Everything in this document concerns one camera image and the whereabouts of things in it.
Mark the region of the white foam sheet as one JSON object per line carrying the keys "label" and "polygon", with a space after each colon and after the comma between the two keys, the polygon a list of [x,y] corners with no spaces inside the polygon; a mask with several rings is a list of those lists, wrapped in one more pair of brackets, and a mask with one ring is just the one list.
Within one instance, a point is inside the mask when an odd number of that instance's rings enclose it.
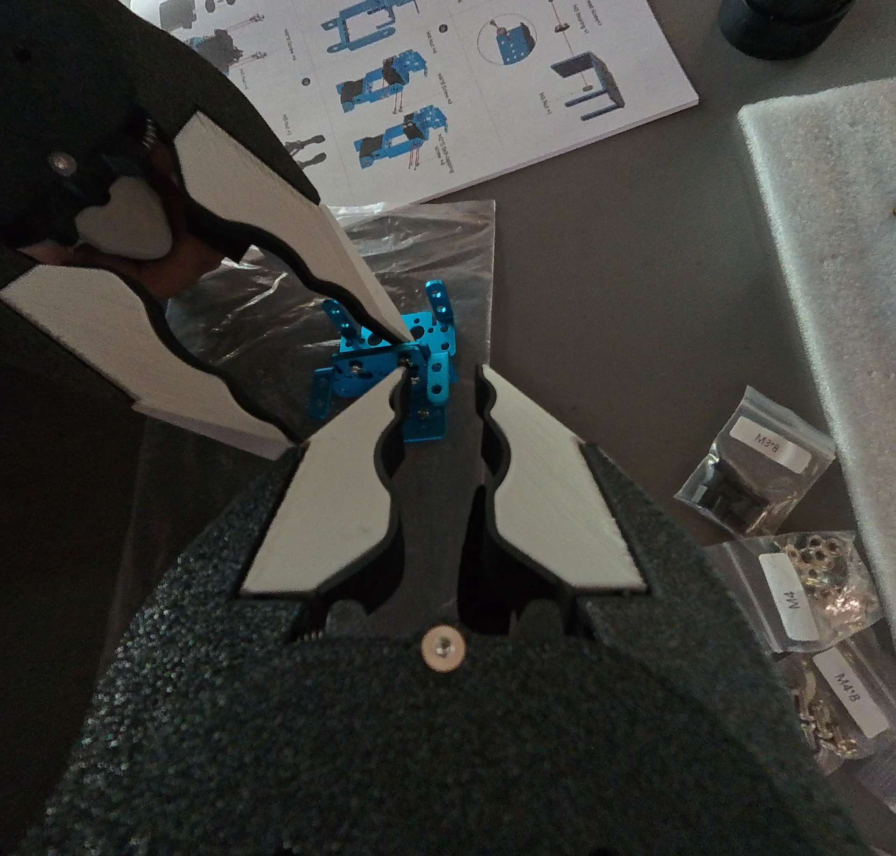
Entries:
{"label": "white foam sheet", "polygon": [[858,526],[894,589],[895,82],[737,115]]}

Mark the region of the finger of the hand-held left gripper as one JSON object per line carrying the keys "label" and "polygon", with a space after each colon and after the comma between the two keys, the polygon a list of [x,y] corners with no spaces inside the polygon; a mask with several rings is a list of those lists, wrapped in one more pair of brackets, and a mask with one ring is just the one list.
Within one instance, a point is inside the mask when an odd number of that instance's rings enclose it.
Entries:
{"label": "finger of the hand-held left gripper", "polygon": [[141,414],[265,459],[293,446],[280,423],[179,344],[157,302],[111,271],[34,266],[3,288],[2,301]]}
{"label": "finger of the hand-held left gripper", "polygon": [[329,208],[309,200],[199,111],[173,147],[191,205],[214,233],[240,236],[276,257],[307,289],[340,302],[390,343],[411,341],[391,297]]}

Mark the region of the clear bag of black parts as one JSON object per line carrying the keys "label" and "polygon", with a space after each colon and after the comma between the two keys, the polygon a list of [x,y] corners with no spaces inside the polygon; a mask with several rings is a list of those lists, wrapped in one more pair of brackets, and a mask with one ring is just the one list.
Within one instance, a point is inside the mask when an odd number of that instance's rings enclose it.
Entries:
{"label": "clear bag of black parts", "polygon": [[735,536],[772,535],[835,457],[830,436],[747,387],[676,499]]}

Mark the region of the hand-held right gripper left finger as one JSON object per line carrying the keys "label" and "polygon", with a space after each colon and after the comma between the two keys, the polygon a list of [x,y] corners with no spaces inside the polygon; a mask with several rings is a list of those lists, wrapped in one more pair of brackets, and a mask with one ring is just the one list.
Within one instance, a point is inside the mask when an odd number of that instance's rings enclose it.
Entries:
{"label": "hand-held right gripper left finger", "polygon": [[408,404],[408,370],[398,368],[308,438],[243,597],[296,597],[323,616],[341,600],[371,613],[395,592],[404,545],[391,479]]}

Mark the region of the person's left hand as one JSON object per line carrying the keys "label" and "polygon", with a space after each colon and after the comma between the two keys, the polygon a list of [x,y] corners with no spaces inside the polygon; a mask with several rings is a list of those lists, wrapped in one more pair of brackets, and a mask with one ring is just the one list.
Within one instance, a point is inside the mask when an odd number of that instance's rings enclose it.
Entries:
{"label": "person's left hand", "polygon": [[187,230],[175,233],[171,250],[140,265],[143,285],[160,300],[167,300],[216,270],[225,255]]}

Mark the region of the clear plastic bag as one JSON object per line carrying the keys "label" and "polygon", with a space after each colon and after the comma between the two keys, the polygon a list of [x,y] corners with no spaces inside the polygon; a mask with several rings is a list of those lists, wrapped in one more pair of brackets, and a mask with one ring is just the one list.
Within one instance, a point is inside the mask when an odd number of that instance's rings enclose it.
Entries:
{"label": "clear plastic bag", "polygon": [[[495,204],[333,212],[401,312],[430,308],[425,285],[431,280],[446,285],[452,304],[457,379],[445,408],[447,433],[408,445],[395,478],[407,560],[400,593],[421,585],[447,601],[483,470],[474,371],[489,357]],[[226,260],[173,298],[166,319],[182,346],[223,369],[303,440],[323,425],[309,414],[315,371],[330,366],[339,350],[321,301],[254,250]],[[150,591],[187,544],[267,468],[244,451],[148,421],[125,548],[129,585]]]}

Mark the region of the blue metal bracket assembly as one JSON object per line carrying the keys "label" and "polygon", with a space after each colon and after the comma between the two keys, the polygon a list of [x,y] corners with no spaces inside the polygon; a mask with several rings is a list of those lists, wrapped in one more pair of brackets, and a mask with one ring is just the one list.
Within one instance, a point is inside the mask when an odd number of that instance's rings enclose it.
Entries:
{"label": "blue metal bracket assembly", "polygon": [[359,398],[399,365],[409,368],[410,408],[403,425],[406,443],[439,440],[447,433],[447,404],[458,377],[454,369],[454,312],[441,280],[426,284],[431,310],[404,314],[411,341],[392,346],[357,324],[341,303],[325,300],[322,309],[341,335],[330,365],[317,369],[308,414],[325,421],[334,397]]}

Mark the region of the white instruction manual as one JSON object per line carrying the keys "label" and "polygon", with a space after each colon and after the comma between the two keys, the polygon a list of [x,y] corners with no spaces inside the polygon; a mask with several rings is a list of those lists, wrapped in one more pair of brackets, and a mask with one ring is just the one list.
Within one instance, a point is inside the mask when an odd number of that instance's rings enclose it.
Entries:
{"label": "white instruction manual", "polygon": [[646,0],[131,0],[329,206],[401,206],[695,105]]}

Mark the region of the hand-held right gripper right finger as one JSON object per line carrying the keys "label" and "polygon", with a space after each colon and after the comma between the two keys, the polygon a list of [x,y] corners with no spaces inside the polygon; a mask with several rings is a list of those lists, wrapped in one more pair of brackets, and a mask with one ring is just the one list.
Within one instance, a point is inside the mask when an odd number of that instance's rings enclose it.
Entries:
{"label": "hand-held right gripper right finger", "polygon": [[598,451],[489,365],[476,370],[489,477],[464,545],[465,619],[576,619],[648,583],[596,474]]}

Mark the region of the clear bag of silver nuts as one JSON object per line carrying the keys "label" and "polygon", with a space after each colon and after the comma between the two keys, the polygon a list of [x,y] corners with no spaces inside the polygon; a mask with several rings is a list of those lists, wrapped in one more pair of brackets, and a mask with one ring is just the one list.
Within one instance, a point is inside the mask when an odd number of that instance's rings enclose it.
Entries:
{"label": "clear bag of silver nuts", "polygon": [[882,618],[852,531],[760,536],[711,546],[713,566],[763,648],[817,653]]}

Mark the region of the clear bag of silver screws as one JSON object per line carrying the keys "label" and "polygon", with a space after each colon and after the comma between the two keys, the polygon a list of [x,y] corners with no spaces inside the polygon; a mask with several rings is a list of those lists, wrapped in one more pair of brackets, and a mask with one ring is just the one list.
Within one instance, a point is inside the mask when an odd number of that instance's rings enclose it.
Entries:
{"label": "clear bag of silver screws", "polygon": [[817,654],[791,654],[777,669],[824,773],[894,744],[894,660],[885,651],[848,639]]}

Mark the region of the black round base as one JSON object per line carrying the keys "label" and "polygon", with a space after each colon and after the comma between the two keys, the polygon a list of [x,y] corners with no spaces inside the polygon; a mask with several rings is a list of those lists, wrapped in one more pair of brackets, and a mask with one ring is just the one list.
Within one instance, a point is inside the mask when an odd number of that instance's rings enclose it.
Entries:
{"label": "black round base", "polygon": [[855,0],[722,0],[723,37],[741,53],[781,61],[823,44]]}

